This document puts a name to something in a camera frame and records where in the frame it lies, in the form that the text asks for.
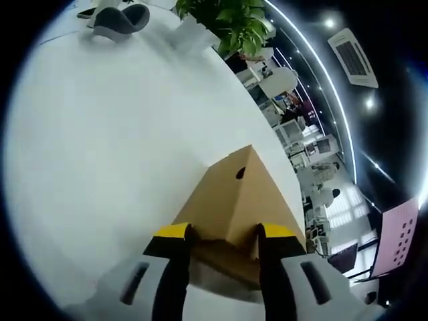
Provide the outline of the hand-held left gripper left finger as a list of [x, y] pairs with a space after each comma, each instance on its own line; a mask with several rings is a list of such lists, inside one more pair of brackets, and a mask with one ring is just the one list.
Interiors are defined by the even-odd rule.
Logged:
[[67, 306], [69, 320], [182, 320], [192, 247], [190, 223], [162, 227], [142, 254], [104, 274], [91, 298]]

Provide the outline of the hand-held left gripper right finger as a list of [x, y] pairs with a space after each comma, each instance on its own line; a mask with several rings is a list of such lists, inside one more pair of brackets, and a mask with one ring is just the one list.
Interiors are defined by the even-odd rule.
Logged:
[[266, 320], [377, 320], [380, 307], [367, 305], [349, 281], [285, 226], [257, 226], [259, 283]]

